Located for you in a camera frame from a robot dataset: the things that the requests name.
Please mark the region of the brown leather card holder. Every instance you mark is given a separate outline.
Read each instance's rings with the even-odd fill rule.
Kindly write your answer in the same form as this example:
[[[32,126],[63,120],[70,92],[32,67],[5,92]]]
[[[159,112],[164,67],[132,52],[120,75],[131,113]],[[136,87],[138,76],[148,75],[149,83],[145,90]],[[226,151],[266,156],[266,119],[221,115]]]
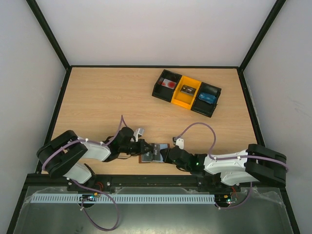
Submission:
[[[152,151],[139,156],[139,163],[164,163],[163,155],[160,151],[170,148],[170,144],[152,143],[151,146],[153,147]]]

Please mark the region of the blue credit card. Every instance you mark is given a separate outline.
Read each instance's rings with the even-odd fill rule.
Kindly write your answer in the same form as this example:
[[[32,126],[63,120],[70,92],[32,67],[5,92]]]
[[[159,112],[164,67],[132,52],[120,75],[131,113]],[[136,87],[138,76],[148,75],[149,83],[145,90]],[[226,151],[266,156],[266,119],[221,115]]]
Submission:
[[[211,94],[208,94],[208,93],[205,93],[205,92],[201,92],[198,96],[198,99],[201,100],[201,101],[204,101],[208,104],[214,104],[215,101],[216,101],[216,97],[211,95]]]

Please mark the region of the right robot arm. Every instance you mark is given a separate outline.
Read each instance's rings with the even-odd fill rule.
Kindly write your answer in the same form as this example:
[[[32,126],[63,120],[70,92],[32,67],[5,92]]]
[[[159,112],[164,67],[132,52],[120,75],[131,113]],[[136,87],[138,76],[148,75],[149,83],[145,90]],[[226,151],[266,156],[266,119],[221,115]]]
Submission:
[[[160,154],[165,163],[192,175],[218,175],[213,178],[213,187],[218,191],[249,182],[286,186],[287,157],[258,144],[250,144],[246,150],[224,155],[192,155],[178,146],[162,149]]]

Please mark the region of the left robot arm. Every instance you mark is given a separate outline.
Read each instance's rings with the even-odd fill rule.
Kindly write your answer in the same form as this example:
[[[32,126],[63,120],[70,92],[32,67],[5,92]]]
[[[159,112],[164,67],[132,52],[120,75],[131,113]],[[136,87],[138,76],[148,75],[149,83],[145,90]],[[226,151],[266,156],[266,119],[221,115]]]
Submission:
[[[68,130],[37,151],[37,157],[50,178],[66,177],[80,184],[94,176],[91,168],[79,163],[82,158],[100,162],[110,162],[119,154],[129,156],[143,155],[153,151],[151,144],[141,139],[144,130],[133,131],[129,127],[121,128],[114,136],[105,141],[96,142],[78,137]]]

